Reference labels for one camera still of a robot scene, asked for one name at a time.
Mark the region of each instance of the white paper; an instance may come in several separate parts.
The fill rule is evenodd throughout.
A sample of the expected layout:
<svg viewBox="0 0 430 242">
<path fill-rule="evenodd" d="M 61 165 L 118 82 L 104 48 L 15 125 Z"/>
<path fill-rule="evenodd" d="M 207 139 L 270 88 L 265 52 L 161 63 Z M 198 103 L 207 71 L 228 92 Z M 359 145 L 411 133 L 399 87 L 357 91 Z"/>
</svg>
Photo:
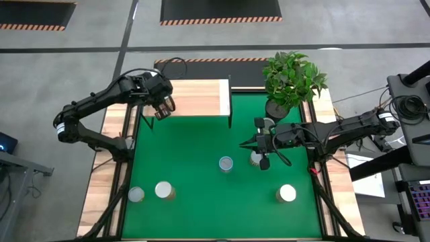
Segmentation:
<svg viewBox="0 0 430 242">
<path fill-rule="evenodd" d="M 372 159 L 373 158 L 347 154 L 347 162 L 350 168 L 361 165 L 366 161 L 371 161 Z M 354 187 L 354 192 L 356 194 L 385 198 L 384 184 L 382 183 L 381 173 L 357 180 L 352 183 L 352 186 Z"/>
</svg>

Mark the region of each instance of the green plant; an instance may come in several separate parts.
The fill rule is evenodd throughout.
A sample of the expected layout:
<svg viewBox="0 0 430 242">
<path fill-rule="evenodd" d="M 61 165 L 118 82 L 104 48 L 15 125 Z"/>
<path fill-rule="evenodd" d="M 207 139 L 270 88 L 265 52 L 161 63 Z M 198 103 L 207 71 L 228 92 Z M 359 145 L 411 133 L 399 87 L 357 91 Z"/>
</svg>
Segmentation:
<svg viewBox="0 0 430 242">
<path fill-rule="evenodd" d="M 327 88 L 327 74 L 320 73 L 314 63 L 304 60 L 306 57 L 297 52 L 277 52 L 263 69 L 267 98 L 286 110 L 312 101 L 313 89 L 320 96 L 321 90 Z"/>
</svg>

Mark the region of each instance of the potted plant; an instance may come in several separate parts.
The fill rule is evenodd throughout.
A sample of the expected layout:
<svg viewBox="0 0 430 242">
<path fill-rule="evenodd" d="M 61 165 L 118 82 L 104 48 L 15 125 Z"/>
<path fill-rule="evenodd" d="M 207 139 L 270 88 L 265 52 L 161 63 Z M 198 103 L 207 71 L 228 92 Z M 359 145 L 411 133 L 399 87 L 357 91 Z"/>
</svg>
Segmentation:
<svg viewBox="0 0 430 242">
<path fill-rule="evenodd" d="M 291 108 L 303 101 L 312 101 L 326 89 L 327 74 L 320 73 L 314 63 L 304 60 L 305 54 L 277 52 L 264 67 L 265 90 L 269 94 L 265 105 L 266 117 L 275 123 L 285 118 Z"/>
</svg>

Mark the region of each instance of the table leg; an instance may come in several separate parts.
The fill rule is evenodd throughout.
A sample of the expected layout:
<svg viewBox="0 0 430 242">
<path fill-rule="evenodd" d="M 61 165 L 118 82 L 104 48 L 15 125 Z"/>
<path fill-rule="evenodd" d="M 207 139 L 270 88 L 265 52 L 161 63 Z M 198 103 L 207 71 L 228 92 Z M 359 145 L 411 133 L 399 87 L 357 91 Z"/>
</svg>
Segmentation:
<svg viewBox="0 0 430 242">
<path fill-rule="evenodd" d="M 349 170 L 349 173 L 351 174 L 351 179 L 354 182 L 361 178 L 365 178 L 371 175 L 375 175 L 379 172 L 398 167 L 398 165 L 402 163 L 412 163 L 407 146 L 403 146 L 371 161 L 351 168 Z"/>
</svg>

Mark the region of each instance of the wooden edge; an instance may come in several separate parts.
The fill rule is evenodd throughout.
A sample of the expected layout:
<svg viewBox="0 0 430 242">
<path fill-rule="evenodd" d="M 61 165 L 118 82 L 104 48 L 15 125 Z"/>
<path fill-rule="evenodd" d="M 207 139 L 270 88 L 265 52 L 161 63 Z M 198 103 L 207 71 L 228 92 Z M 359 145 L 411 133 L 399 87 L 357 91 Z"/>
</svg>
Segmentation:
<svg viewBox="0 0 430 242">
<path fill-rule="evenodd" d="M 121 136 L 120 132 L 124 124 L 124 118 L 126 114 L 126 104 L 114 104 L 107 108 L 101 133 L 109 137 Z M 111 159 L 111 154 L 103 150 L 96 153 L 94 158 L 93 168 L 97 165 L 102 164 L 104 161 Z M 126 164 L 122 165 L 120 181 L 124 180 L 124 172 L 126 170 Z M 112 181 L 114 178 L 115 163 L 110 161 L 105 165 L 95 170 L 89 179 L 89 185 L 85 196 L 85 201 L 81 213 L 81 219 L 77 230 L 77 236 L 83 236 L 87 233 L 92 226 L 97 222 L 103 211 L 108 207 L 109 194 L 112 187 Z M 111 233 L 113 234 L 116 230 L 116 222 L 118 217 L 119 205 L 116 206 L 111 226 Z"/>
<path fill-rule="evenodd" d="M 228 79 L 172 80 L 176 110 L 172 116 L 229 116 Z M 154 117 L 152 106 L 143 109 L 145 117 Z"/>
<path fill-rule="evenodd" d="M 336 120 L 335 110 L 328 89 L 322 90 L 319 98 L 317 95 L 314 96 L 313 102 L 317 121 L 325 123 Z M 347 163 L 344 151 L 337 151 L 334 154 L 334 157 L 345 164 Z M 348 168 L 333 160 L 329 160 L 327 162 L 327 171 L 329 173 L 333 198 L 337 208 L 341 211 L 342 215 L 351 224 L 351 226 L 358 233 L 364 235 L 364 227 Z M 318 175 L 318 178 L 321 184 L 324 184 L 321 174 Z M 324 201 L 322 201 L 322 206 L 325 214 L 327 232 L 330 231 L 331 234 L 333 234 L 330 212 Z M 341 234 L 344 236 L 346 235 L 342 228 Z"/>
</svg>

